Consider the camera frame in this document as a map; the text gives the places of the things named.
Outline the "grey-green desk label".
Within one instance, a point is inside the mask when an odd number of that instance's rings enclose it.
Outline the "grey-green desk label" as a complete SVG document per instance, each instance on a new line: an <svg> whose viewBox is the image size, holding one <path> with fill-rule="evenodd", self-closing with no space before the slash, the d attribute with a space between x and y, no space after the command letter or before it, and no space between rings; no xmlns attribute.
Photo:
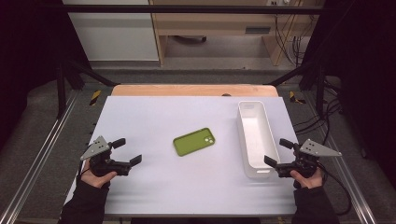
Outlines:
<svg viewBox="0 0 396 224"><path fill-rule="evenodd" d="M245 34L246 35L267 35L271 32L270 27L259 26L259 27L246 27Z"/></svg>

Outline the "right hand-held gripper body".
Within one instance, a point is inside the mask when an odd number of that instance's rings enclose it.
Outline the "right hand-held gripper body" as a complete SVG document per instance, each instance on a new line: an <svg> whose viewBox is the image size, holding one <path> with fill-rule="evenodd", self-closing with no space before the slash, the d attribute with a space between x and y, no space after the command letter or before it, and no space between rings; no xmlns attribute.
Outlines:
<svg viewBox="0 0 396 224"><path fill-rule="evenodd" d="M297 171L303 177L310 177L318 167L320 157L341 157L342 153L325 147L320 143L307 139L302 145L293 143L292 148L295 160L291 163L278 163L276 171L279 177L290 177L292 170Z"/></svg>

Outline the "aluminium floor rail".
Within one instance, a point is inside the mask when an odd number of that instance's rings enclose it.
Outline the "aluminium floor rail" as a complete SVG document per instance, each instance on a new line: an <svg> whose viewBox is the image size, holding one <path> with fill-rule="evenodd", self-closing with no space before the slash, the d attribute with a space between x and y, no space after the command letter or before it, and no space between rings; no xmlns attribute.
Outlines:
<svg viewBox="0 0 396 224"><path fill-rule="evenodd" d="M72 110L75 107L76 101L80 96L80 91L71 91L70 96L66 101L66 107L62 115L55 120L52 128L47 135L45 142L38 151L33 164L22 180L17 192L14 194L12 200L6 207L3 214L0 216L0 224L14 224L17 217L23 208L29 194L32 191L35 182L37 181L52 149L54 148L63 128L66 124Z"/></svg>
<svg viewBox="0 0 396 224"><path fill-rule="evenodd" d="M315 106L315 96L313 93L305 93L305 99L307 100L307 104L309 105L311 111L315 113L315 115L318 115L318 112L316 110ZM330 134L330 131L328 134L326 132L330 129L328 129L328 125L324 124L322 127L318 128L320 131L320 135L323 138L326 138L326 143L324 144L327 147L330 147L332 149L335 149L335 151L339 152L339 148L335 144L332 135ZM344 160L343 157L336 157L332 158L332 163L334 164L335 170L337 171L337 174L339 176L339 180L344 184L346 187L347 192L349 193L351 197L351 206L353 206L353 209L357 215L357 217L360 220L360 224L376 224L375 217L372 213L372 210L368 203L366 202L360 187L358 186L358 183L356 182L356 179L354 178L353 174L351 173L348 165L346 164L346 161Z"/></svg>

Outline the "person's left hand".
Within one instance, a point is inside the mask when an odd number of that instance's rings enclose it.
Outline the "person's left hand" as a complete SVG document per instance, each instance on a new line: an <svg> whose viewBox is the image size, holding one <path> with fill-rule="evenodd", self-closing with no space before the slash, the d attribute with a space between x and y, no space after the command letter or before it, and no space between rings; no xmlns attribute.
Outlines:
<svg viewBox="0 0 396 224"><path fill-rule="evenodd" d="M85 160L83 172L81 173L80 179L86 184L100 189L102 186L109 183L116 176L117 176L116 172L110 172L103 176L94 175L90 169L90 161Z"/></svg>

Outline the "black metal frame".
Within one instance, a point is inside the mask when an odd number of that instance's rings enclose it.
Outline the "black metal frame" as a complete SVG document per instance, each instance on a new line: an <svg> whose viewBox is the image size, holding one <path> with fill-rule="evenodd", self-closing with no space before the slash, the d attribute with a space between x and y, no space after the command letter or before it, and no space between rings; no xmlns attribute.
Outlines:
<svg viewBox="0 0 396 224"><path fill-rule="evenodd" d="M160 14L232 14L232 15L337 15L332 29L319 44L314 52L314 59L288 72L272 82L270 86L278 86L281 83L304 73L312 72L323 60L325 51L328 50L330 41L334 38L338 26L342 23L348 11L356 0L350 0L341 7L254 7L254 6L204 6L204 5L64 5L38 3L36 6L42 13L54 13L55 11L67 13L160 13Z"/></svg>

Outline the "white plastic bin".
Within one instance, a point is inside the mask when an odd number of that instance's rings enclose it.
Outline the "white plastic bin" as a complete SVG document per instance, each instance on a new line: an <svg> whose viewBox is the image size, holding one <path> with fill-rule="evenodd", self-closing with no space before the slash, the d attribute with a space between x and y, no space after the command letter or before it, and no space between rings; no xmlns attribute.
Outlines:
<svg viewBox="0 0 396 224"><path fill-rule="evenodd" d="M264 162L264 157L275 161L280 158L264 104L239 102L237 128L245 174L250 178L268 178L275 169Z"/></svg>

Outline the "person's right hand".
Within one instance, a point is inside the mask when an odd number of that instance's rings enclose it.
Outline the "person's right hand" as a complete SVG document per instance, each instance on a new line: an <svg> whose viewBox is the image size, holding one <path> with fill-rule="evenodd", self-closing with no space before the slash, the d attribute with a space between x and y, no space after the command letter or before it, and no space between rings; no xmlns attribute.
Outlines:
<svg viewBox="0 0 396 224"><path fill-rule="evenodd" d="M291 177L296 180L302 188L313 189L320 187L323 183L321 170L318 168L310 177L303 177L295 170L290 172Z"/></svg>

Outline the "white cabinet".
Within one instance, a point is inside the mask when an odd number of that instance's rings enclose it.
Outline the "white cabinet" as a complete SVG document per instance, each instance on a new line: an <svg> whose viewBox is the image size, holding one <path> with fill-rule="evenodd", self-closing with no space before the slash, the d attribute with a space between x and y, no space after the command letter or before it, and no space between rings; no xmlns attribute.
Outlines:
<svg viewBox="0 0 396 224"><path fill-rule="evenodd" d="M88 59L158 61L149 13L69 13Z"/></svg>

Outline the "dark chair base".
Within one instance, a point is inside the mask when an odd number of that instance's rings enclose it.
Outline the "dark chair base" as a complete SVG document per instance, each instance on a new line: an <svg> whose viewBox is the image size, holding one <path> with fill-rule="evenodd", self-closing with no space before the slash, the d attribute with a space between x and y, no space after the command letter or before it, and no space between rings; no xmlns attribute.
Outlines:
<svg viewBox="0 0 396 224"><path fill-rule="evenodd" d="M184 44L200 44L205 43L207 40L206 36L183 36L173 35L172 36L177 42Z"/></svg>

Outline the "black curtain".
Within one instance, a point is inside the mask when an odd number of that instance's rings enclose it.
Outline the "black curtain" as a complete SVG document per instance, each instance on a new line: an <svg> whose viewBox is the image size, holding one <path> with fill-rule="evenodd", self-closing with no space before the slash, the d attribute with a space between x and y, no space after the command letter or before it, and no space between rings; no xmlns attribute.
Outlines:
<svg viewBox="0 0 396 224"><path fill-rule="evenodd" d="M342 99L365 146L396 187L396 0L324 0L325 7L353 5L342 17L324 14L312 34L304 58L330 30L323 68L342 81Z"/></svg>
<svg viewBox="0 0 396 224"><path fill-rule="evenodd" d="M69 15L41 5L63 0L0 0L0 149L27 106L30 90L55 79L62 61L88 65Z"/></svg>

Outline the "green phone case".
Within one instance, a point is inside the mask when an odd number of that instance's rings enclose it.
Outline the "green phone case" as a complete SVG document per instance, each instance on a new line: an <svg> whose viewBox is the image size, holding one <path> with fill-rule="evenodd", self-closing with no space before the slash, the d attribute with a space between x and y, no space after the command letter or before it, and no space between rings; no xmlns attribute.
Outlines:
<svg viewBox="0 0 396 224"><path fill-rule="evenodd" d="M173 140L174 148L180 157L186 156L197 150L213 146L216 138L209 128L203 128L192 133L176 137Z"/></svg>

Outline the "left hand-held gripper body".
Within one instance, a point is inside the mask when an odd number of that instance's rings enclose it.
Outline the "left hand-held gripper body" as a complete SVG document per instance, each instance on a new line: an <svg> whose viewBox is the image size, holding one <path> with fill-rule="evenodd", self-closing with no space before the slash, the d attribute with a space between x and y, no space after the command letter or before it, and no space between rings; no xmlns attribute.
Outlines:
<svg viewBox="0 0 396 224"><path fill-rule="evenodd" d="M109 142L99 135L85 150L80 157L81 161L89 160L90 169L96 176L103 176L110 172L116 172L117 175L128 175L132 166L130 162L114 161L110 158L111 150Z"/></svg>

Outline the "light wooden desk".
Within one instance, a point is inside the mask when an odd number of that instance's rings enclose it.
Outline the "light wooden desk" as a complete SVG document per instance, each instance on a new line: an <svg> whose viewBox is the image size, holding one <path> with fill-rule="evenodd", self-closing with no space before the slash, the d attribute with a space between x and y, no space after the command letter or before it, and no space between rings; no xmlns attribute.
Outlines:
<svg viewBox="0 0 396 224"><path fill-rule="evenodd" d="M254 6L254 7L322 7L326 0L148 0L157 5ZM246 27L266 26L260 36L274 66L280 65L295 36L311 36L317 15L232 15L232 14L160 14L151 15L158 49L165 53L164 40L171 35L212 36L246 35Z"/></svg>

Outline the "wooden table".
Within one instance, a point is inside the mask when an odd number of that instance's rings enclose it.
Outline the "wooden table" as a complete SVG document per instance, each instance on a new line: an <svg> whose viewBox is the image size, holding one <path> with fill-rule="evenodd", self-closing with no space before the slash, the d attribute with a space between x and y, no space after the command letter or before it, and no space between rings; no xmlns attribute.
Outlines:
<svg viewBox="0 0 396 224"><path fill-rule="evenodd" d="M131 84L118 85L112 96L263 96L277 97L271 85L250 84Z"/></svg>

